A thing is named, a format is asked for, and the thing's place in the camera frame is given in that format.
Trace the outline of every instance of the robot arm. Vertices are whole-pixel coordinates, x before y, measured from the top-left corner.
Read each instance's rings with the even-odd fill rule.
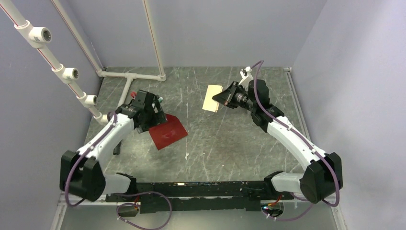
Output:
[[[262,130],[278,141],[280,141],[288,151],[295,156],[304,173],[286,173],[277,171],[265,177],[267,186],[278,192],[300,193],[312,203],[317,203],[335,192],[335,185],[331,173],[326,165],[314,154],[317,151],[333,168],[342,188],[341,158],[336,153],[327,154],[324,150],[304,138],[313,149],[304,143],[295,133],[294,129],[300,133],[284,113],[270,103],[269,89],[264,80],[257,80],[257,93],[261,104],[278,121],[286,124],[281,125],[266,115],[258,106],[254,95],[254,80],[250,74],[251,69],[247,67],[241,70],[242,80],[240,83],[234,81],[223,92],[213,96],[213,100],[229,108],[242,107],[251,112],[253,122]]]
[[[126,174],[105,175],[113,149],[134,129],[138,133],[166,122],[160,106],[162,98],[150,92],[139,90],[129,104],[121,105],[109,123],[89,142],[76,152],[67,151],[61,159],[60,189],[65,191],[68,182],[69,193],[90,201],[103,194],[132,192],[135,178]]]

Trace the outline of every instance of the red object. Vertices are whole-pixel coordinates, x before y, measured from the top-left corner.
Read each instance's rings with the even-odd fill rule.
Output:
[[[167,122],[149,129],[149,134],[158,150],[184,138],[188,135],[179,119],[166,114]]]

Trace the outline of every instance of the gray marble tabletop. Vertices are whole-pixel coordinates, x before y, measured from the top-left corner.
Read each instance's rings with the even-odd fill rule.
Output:
[[[164,111],[177,116],[189,135],[158,151],[147,132],[134,131],[123,140],[121,154],[112,156],[106,173],[127,173],[139,182],[191,182],[263,180],[277,170],[302,172],[287,149],[255,126],[244,109],[221,105],[217,113],[202,110],[207,86],[226,88],[232,81],[240,81],[241,69],[165,68],[167,80],[164,82],[134,80],[130,92],[142,89],[162,96]],[[108,68],[107,71],[158,74],[156,68]],[[266,81],[271,102],[302,131],[283,69],[263,68],[259,78]],[[102,113],[116,109],[125,81],[124,78],[104,78],[96,106]],[[101,129],[92,119],[86,141]]]

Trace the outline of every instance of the white pipe frame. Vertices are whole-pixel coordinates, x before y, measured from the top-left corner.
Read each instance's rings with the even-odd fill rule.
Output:
[[[71,31],[71,33],[75,37],[75,39],[78,42],[80,48],[82,48],[82,50],[85,53],[86,57],[89,59],[90,63],[93,65],[97,75],[99,77],[127,78],[127,81],[125,83],[123,93],[121,94],[118,106],[122,105],[125,102],[125,98],[127,97],[128,91],[130,89],[130,86],[131,86],[131,83],[132,83],[133,80],[135,80],[135,79],[147,79],[147,80],[158,80],[158,81],[165,81],[166,80],[166,75],[165,75],[164,69],[163,69],[163,67],[161,65],[162,62],[161,62],[160,55],[159,55],[159,52],[158,52],[157,44],[156,44],[155,39],[154,39],[153,26],[152,26],[152,23],[150,21],[149,15],[148,15],[148,4],[146,3],[145,0],[143,0],[143,5],[144,5],[144,9],[145,9],[145,13],[146,13],[147,21],[148,21],[148,27],[149,27],[149,31],[151,33],[151,38],[152,38],[152,42],[153,42],[153,45],[154,45],[155,54],[156,54],[156,58],[157,58],[157,62],[158,62],[159,75],[106,72],[106,71],[102,70],[101,65],[99,64],[99,62],[96,61],[96,58],[90,52],[88,46],[86,45],[86,43],[84,42],[82,36],[80,35],[80,33],[76,29],[75,25],[71,21],[69,15],[64,10],[64,8],[63,8],[62,4],[60,3],[60,1],[59,0],[51,0],[51,2],[53,3],[56,10],[61,15],[63,21],[65,22],[65,24],[68,26],[69,30]]]
[[[107,116],[102,115],[95,106],[96,95],[87,95],[76,84],[79,71],[76,68],[65,68],[46,46],[52,40],[51,32],[45,27],[34,27],[30,21],[26,20],[10,0],[0,0],[0,8],[6,13],[14,23],[14,28],[24,37],[24,39],[47,61],[56,76],[66,84],[76,95],[76,98],[87,108],[93,117],[100,124],[107,122]]]

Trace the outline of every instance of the notepad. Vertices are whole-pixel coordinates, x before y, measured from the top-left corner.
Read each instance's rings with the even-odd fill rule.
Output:
[[[223,87],[221,85],[209,85],[207,87],[206,96],[204,97],[203,108],[211,112],[217,113],[219,103],[213,100],[213,96],[221,93]]]

